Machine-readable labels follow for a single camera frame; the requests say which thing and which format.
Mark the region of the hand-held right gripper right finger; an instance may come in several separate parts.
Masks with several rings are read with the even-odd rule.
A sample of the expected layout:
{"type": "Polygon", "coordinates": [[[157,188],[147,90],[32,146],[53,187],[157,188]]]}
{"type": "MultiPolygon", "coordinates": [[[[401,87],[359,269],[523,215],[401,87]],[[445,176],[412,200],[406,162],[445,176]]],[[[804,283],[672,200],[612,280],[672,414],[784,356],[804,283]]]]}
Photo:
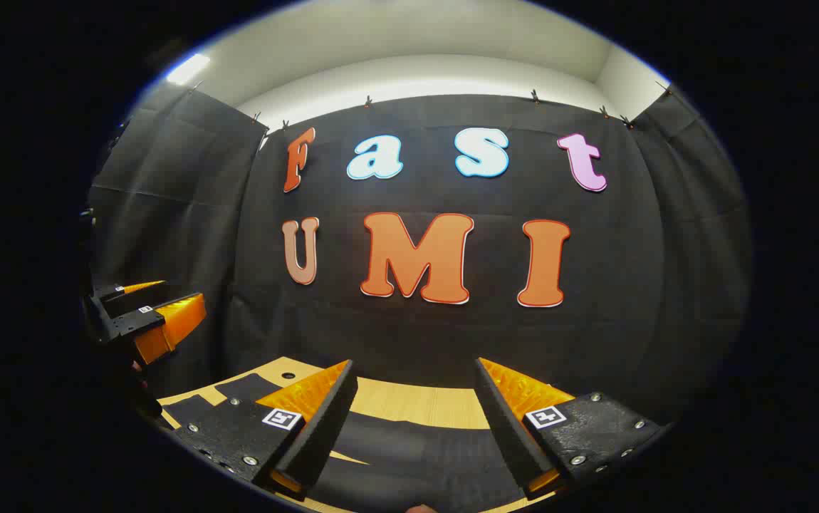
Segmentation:
{"type": "Polygon", "coordinates": [[[526,499],[591,486],[669,432],[606,393],[574,396],[488,358],[474,369],[474,392],[526,499]]]}

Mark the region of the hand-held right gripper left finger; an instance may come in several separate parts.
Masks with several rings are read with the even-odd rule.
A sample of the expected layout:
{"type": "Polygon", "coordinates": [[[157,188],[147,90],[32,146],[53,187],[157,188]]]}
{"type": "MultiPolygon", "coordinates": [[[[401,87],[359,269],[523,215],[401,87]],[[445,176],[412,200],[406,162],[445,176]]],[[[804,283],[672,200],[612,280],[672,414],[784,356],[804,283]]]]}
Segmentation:
{"type": "Polygon", "coordinates": [[[263,398],[228,397],[174,436],[232,477],[302,500],[327,464],[357,391],[355,364],[341,361],[263,398]]]}

